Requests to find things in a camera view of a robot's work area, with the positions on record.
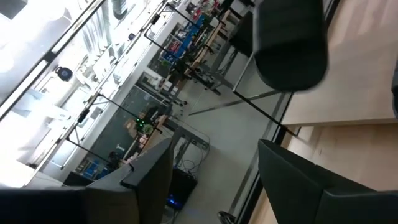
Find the electronic equipment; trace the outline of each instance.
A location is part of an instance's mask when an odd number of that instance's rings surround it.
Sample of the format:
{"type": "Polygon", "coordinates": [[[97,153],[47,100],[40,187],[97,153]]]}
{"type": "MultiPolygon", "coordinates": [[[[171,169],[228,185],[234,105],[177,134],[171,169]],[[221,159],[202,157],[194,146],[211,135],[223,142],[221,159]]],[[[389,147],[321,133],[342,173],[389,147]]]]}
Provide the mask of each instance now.
{"type": "Polygon", "coordinates": [[[174,168],[166,204],[174,210],[180,211],[197,183],[198,181],[191,174],[174,168]]]}

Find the wooden desk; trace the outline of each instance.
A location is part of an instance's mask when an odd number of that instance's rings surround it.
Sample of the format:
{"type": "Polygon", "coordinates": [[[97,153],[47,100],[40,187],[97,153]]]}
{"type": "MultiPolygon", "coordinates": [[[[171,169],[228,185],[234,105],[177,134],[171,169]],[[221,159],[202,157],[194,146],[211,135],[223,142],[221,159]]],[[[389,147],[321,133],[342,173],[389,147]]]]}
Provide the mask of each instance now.
{"type": "Polygon", "coordinates": [[[391,81],[398,1],[341,1],[329,30],[330,65],[316,88],[292,97],[283,124],[395,122],[391,81]]]}
{"type": "MultiPolygon", "coordinates": [[[[398,188],[398,124],[303,127],[284,148],[374,190],[398,188]]],[[[276,224],[265,191],[250,224],[276,224]]]]}

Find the computer tower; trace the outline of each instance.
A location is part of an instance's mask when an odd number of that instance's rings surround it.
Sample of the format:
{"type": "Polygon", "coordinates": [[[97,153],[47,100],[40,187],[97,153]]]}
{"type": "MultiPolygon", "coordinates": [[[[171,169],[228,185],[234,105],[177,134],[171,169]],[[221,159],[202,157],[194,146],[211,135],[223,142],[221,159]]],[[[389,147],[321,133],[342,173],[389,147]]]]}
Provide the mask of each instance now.
{"type": "Polygon", "coordinates": [[[196,178],[191,174],[178,168],[174,168],[166,205],[176,211],[180,211],[187,202],[197,183],[196,178]]]}

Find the gray floor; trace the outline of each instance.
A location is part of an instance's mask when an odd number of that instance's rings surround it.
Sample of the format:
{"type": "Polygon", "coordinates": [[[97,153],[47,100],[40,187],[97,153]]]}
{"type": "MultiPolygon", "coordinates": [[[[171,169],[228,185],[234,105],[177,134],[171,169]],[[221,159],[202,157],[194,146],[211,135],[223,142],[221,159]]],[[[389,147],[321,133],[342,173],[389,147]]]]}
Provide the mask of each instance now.
{"type": "MultiPolygon", "coordinates": [[[[247,60],[247,57],[238,55],[226,79],[234,83],[243,71],[247,60]]],[[[260,81],[255,65],[250,64],[238,91],[249,97],[270,90],[260,81]]],[[[181,99],[188,101],[180,119],[186,123],[185,127],[190,128],[203,139],[209,138],[211,149],[208,157],[195,173],[198,185],[175,223],[219,223],[216,214],[220,210],[230,211],[236,193],[256,153],[257,141],[264,135],[269,123],[264,115],[247,103],[189,116],[193,111],[201,111],[239,99],[224,86],[219,88],[219,91],[222,93],[221,96],[209,90],[203,90],[200,84],[190,82],[180,94],[181,99]]],[[[254,100],[253,103],[272,114],[280,100],[281,96],[278,94],[254,100]]],[[[184,159],[197,163],[201,156],[200,150],[190,147],[184,159]]],[[[186,162],[185,165],[189,169],[192,162],[186,162]]],[[[253,177],[253,175],[249,177],[248,185],[253,177]]],[[[243,186],[245,188],[242,196],[236,201],[236,208],[232,211],[234,214],[239,212],[242,199],[249,188],[248,185],[243,186]]]]}

